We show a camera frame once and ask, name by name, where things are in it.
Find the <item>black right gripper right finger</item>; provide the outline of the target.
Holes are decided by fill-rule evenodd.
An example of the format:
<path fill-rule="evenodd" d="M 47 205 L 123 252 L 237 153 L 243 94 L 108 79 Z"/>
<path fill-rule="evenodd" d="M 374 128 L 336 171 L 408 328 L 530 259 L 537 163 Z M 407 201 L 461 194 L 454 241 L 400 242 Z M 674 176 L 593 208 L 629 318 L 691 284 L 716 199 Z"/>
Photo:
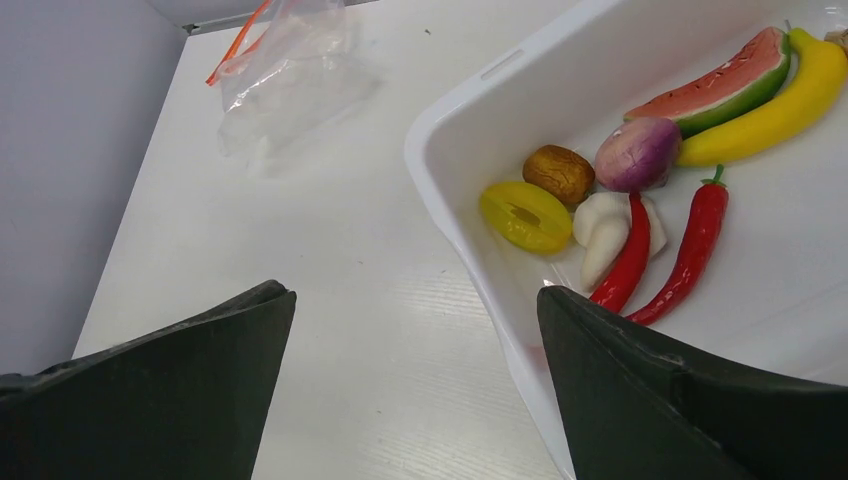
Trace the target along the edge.
<path fill-rule="evenodd" d="M 564 286 L 537 319 L 580 479 L 843 479 L 847 390 L 747 366 Z"/>

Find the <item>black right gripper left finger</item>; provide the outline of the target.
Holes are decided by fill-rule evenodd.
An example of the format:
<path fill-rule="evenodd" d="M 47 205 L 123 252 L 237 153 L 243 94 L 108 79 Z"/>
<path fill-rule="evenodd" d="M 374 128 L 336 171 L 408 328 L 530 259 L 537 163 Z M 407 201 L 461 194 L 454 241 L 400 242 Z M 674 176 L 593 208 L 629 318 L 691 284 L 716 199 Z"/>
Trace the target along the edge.
<path fill-rule="evenodd" d="M 297 296 L 263 282 L 201 314 L 1 378 L 5 479 L 248 479 Z"/>

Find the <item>clear zip top bag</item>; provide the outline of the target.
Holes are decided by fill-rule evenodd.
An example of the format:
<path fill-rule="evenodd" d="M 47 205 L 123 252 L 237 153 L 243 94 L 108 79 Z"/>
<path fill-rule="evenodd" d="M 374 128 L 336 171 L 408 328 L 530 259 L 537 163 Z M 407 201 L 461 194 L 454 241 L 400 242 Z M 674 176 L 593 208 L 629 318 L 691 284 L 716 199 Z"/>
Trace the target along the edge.
<path fill-rule="evenodd" d="M 264 1 L 206 83 L 218 88 L 226 156 L 270 156 L 337 120 L 378 87 L 342 1 Z"/>

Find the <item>purple onion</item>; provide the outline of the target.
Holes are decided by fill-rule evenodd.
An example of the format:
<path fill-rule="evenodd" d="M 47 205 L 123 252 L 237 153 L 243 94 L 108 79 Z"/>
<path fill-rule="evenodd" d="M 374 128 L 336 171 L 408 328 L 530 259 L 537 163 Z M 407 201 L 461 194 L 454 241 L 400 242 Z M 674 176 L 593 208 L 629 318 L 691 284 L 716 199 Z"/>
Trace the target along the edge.
<path fill-rule="evenodd" d="M 682 134 L 668 118 L 640 117 L 611 133 L 595 155 L 599 184 L 614 192 L 642 192 L 667 183 L 679 157 Z"/>

